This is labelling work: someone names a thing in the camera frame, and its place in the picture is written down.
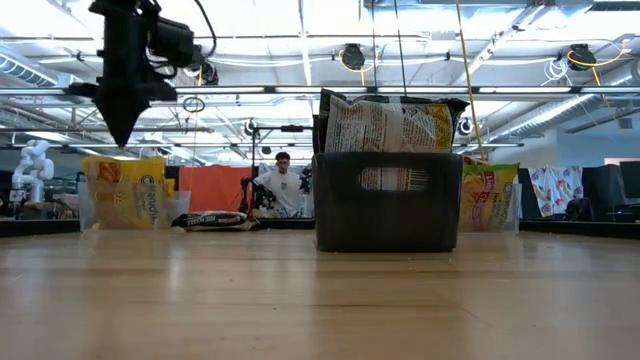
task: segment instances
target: chip bag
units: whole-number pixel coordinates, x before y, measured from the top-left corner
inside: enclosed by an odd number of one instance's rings
[[[164,159],[119,161],[89,156],[82,161],[101,229],[168,227]]]
[[[518,167],[519,164],[463,167],[459,230],[502,230]]]

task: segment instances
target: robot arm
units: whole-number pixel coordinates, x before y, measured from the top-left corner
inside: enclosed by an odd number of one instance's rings
[[[26,185],[30,186],[29,201],[42,202],[44,195],[44,181],[53,179],[54,165],[51,159],[46,158],[49,143],[45,140],[31,140],[27,147],[21,151],[20,164],[16,167],[11,177],[12,201],[24,194]],[[29,175],[25,170],[33,168]]]

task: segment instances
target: hanging wire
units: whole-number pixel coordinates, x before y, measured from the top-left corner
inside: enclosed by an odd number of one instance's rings
[[[404,96],[407,97],[407,78],[406,78],[406,75],[404,74],[404,55],[402,52],[402,35],[400,35],[400,17],[398,16],[398,0],[393,0],[393,7],[395,8],[395,11],[396,11],[396,23],[398,24],[398,45],[400,46],[400,63],[402,64],[402,86],[404,88]]]
[[[377,64],[377,52],[376,49],[376,2],[371,2],[371,28],[373,38],[373,86],[376,88],[376,94],[378,93],[378,64]]]
[[[464,42],[464,33],[462,31],[462,14],[460,12],[460,0],[456,0],[456,10],[458,12],[458,24],[460,25],[460,41],[462,42],[462,55],[464,57],[464,71],[467,74],[467,90],[469,91],[469,101],[471,103],[471,118],[473,119],[473,128],[478,140],[478,150],[480,151],[480,159],[485,161],[484,148],[482,147],[482,138],[480,137],[480,128],[478,127],[478,118],[476,117],[476,107],[473,102],[473,91],[471,89],[471,73],[469,72],[469,60],[467,57],[467,45]]]

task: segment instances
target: wooden table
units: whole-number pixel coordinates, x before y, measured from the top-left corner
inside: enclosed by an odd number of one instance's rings
[[[313,231],[0,240],[0,359],[638,359],[640,242],[461,235],[326,254]]]

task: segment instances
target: man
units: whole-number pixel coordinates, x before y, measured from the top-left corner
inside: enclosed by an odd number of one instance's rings
[[[286,152],[276,155],[277,171],[270,171],[254,179],[276,197],[275,209],[280,217],[300,217],[302,207],[301,181],[298,175],[289,172],[291,156]]]

